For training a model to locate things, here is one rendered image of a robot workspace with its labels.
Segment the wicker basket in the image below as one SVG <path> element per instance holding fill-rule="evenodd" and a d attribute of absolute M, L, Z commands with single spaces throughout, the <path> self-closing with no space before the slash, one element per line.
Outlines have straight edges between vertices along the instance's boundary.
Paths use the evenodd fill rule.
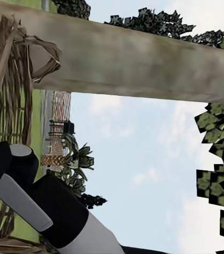
<path fill-rule="evenodd" d="M 33 37 L 34 39 L 32 39 Z M 41 45 L 52 58 L 33 72 L 30 45 Z M 0 141 L 31 145 L 33 83 L 39 83 L 61 65 L 61 50 L 56 43 L 43 41 L 36 34 L 27 35 L 14 13 L 0 21 Z M 25 105 L 21 107 L 21 89 Z M 22 118 L 21 118 L 21 112 Z M 14 132 L 15 126 L 15 132 Z M 12 237 L 17 213 L 5 203 L 0 209 L 0 254 L 49 254 L 45 245 Z M 5 218 L 5 219 L 4 219 Z"/>

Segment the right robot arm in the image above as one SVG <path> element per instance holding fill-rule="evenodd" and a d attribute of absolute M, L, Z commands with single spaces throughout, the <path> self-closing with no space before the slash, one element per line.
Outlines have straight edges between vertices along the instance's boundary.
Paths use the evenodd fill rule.
<path fill-rule="evenodd" d="M 169 254 L 120 245 L 62 178 L 47 173 L 34 183 L 39 159 L 31 147 L 13 142 L 10 148 L 12 162 L 0 179 L 0 200 L 61 254 Z"/>

